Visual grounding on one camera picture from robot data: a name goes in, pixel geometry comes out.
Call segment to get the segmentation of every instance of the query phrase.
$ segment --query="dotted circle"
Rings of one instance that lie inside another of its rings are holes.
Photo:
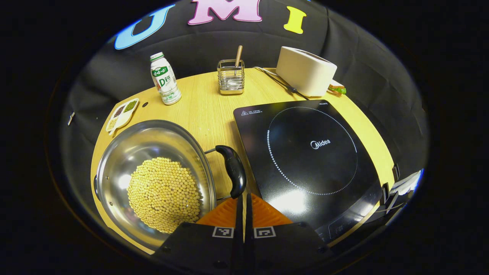
[[[270,128],[272,126],[272,123],[273,121],[275,120],[275,118],[280,115],[280,113],[284,112],[284,111],[287,111],[289,109],[294,109],[294,108],[305,108],[305,109],[311,109],[311,110],[314,110],[314,111],[317,111],[317,112],[320,112],[326,116],[328,116],[329,118],[331,118],[332,120],[334,120],[336,123],[338,123],[339,126],[341,126],[343,128],[343,130],[345,130],[346,134],[348,135],[348,137],[350,138],[350,140],[352,141],[352,144],[353,144],[353,147],[355,148],[355,155],[356,155],[356,163],[355,163],[355,172],[353,173],[353,176],[352,178],[350,179],[350,181],[348,182],[348,184],[346,184],[345,186],[343,186],[341,189],[335,191],[335,192],[331,192],[331,193],[316,193],[316,192],[311,192],[311,191],[307,191],[301,187],[299,187],[298,185],[296,185],[295,183],[293,183],[289,178],[287,178],[287,176],[284,174],[284,172],[282,172],[282,170],[280,169],[280,167],[278,166],[277,162],[275,161],[275,158],[273,157],[273,154],[272,154],[272,149],[270,147]],[[268,130],[267,130],[267,145],[268,145],[268,152],[270,153],[270,156],[272,158],[272,161],[273,161],[273,164],[275,165],[275,167],[277,167],[277,170],[280,172],[280,174],[290,183],[292,184],[293,186],[297,187],[298,189],[304,191],[304,192],[307,192],[307,193],[310,193],[310,194],[313,194],[313,195],[333,195],[333,194],[336,194],[338,192],[340,192],[341,190],[345,189],[352,181],[353,181],[353,178],[355,177],[356,175],[356,170],[358,169],[358,151],[356,150],[356,146],[355,146],[355,143],[353,142],[353,139],[351,137],[351,135],[348,133],[348,131],[346,131],[345,127],[343,127],[343,125],[341,125],[336,119],[334,119],[332,116],[328,115],[327,113],[325,112],[322,112],[320,110],[317,110],[317,109],[314,109],[314,108],[309,108],[309,107],[302,107],[302,106],[296,106],[296,107],[290,107],[290,108],[287,108],[287,109],[284,109],[284,110],[281,110],[278,114],[276,114],[272,121],[270,122],[270,125],[268,126]]]

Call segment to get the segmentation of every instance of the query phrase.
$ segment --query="yellow letter i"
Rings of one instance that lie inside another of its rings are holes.
[[[301,29],[302,27],[302,19],[304,16],[307,16],[300,9],[296,9],[294,7],[287,6],[287,9],[290,11],[289,22],[284,25],[284,29],[295,32],[298,34],[302,34],[304,31]]]

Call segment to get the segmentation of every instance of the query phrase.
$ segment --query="white toaster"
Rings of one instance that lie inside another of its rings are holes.
[[[324,96],[337,66],[310,52],[283,46],[277,74],[304,96]]]

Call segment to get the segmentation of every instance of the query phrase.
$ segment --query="warning label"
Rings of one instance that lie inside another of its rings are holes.
[[[254,110],[254,111],[248,111],[248,112],[243,111],[241,113],[241,115],[252,115],[252,114],[258,114],[258,113],[262,113],[262,110]]]

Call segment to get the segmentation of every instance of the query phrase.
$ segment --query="pink letter m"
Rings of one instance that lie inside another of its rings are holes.
[[[247,22],[260,22],[262,18],[258,15],[258,4],[260,0],[193,0],[197,2],[194,17],[189,20],[189,25],[198,25],[211,22],[214,17],[209,15],[209,10],[221,20],[226,20],[231,13],[238,9],[238,13],[233,16],[234,20]]]

